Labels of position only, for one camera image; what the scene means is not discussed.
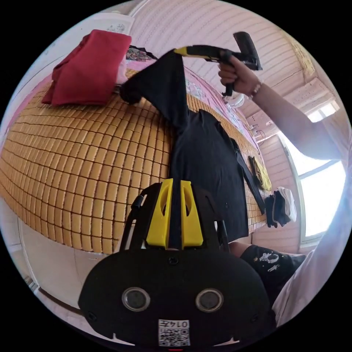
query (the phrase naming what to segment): hand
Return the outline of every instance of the hand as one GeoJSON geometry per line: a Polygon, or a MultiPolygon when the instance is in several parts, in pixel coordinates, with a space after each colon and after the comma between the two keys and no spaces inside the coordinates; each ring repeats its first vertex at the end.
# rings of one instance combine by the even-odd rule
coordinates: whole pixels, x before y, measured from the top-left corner
{"type": "Polygon", "coordinates": [[[230,62],[232,66],[224,63],[219,64],[218,75],[221,77],[221,84],[226,86],[228,83],[233,83],[234,91],[247,96],[251,95],[259,83],[258,77],[234,56],[230,57],[230,62]]]}

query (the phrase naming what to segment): black clothing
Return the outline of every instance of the black clothing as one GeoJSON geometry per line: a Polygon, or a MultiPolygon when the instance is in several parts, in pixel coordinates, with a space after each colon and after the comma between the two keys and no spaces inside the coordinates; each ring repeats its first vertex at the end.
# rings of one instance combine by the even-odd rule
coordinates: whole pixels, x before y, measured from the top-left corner
{"type": "Polygon", "coordinates": [[[243,252],[241,259],[259,274],[272,307],[286,282],[303,263],[305,255],[291,256],[251,245],[243,252]]]}
{"type": "MultiPolygon", "coordinates": [[[[264,214],[265,204],[239,147],[210,113],[188,109],[182,57],[170,51],[123,84],[121,97],[133,104],[149,100],[175,128],[169,177],[178,192],[186,180],[210,192],[225,221],[228,241],[248,236],[244,180],[264,214]]],[[[173,197],[169,246],[179,248],[180,199],[173,197]]]]}
{"type": "Polygon", "coordinates": [[[264,202],[268,227],[274,226],[277,228],[278,223],[283,227],[291,221],[285,212],[285,199],[279,191],[275,191],[264,202]]]}

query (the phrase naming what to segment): white shirt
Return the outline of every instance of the white shirt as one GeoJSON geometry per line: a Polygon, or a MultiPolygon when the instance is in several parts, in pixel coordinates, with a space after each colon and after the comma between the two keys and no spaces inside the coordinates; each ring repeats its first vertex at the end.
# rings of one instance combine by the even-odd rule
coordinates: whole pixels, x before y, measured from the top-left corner
{"type": "Polygon", "coordinates": [[[308,254],[275,300],[272,308],[276,313],[277,326],[295,317],[327,282],[341,258],[352,229],[352,129],[347,116],[340,110],[322,123],[337,145],[346,170],[341,201],[319,244],[308,254]]]}

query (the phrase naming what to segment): window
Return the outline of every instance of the window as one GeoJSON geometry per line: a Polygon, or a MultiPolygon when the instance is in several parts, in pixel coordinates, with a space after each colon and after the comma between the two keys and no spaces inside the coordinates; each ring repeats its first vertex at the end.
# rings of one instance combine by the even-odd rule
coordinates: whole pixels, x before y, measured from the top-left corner
{"type": "MultiPolygon", "coordinates": [[[[317,122],[333,114],[336,104],[329,103],[308,115],[317,122]]],[[[279,137],[297,178],[302,217],[301,242],[317,241],[328,229],[341,199],[345,170],[341,161],[317,160],[303,155],[283,133],[279,137]]]]}

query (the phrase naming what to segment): black shorts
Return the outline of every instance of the black shorts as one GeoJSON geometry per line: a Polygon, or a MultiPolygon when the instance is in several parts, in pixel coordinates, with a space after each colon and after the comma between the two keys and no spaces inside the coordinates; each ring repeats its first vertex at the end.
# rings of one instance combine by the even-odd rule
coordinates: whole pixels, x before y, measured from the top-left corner
{"type": "Polygon", "coordinates": [[[272,306],[285,283],[303,263],[305,255],[291,256],[251,245],[243,252],[241,259],[259,274],[272,306]]]}

